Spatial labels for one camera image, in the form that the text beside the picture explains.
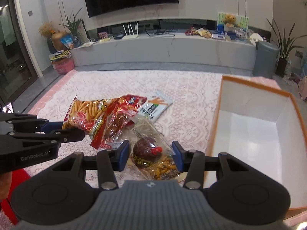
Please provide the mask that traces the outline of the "person left hand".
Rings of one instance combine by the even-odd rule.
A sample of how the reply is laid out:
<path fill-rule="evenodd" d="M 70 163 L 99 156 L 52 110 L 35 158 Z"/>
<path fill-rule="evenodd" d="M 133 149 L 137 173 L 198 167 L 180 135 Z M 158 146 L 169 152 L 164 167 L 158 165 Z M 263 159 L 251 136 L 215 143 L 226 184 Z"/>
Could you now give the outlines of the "person left hand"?
<path fill-rule="evenodd" d="M 12 184 L 12 172 L 0 175 L 0 200 L 6 199 Z"/>

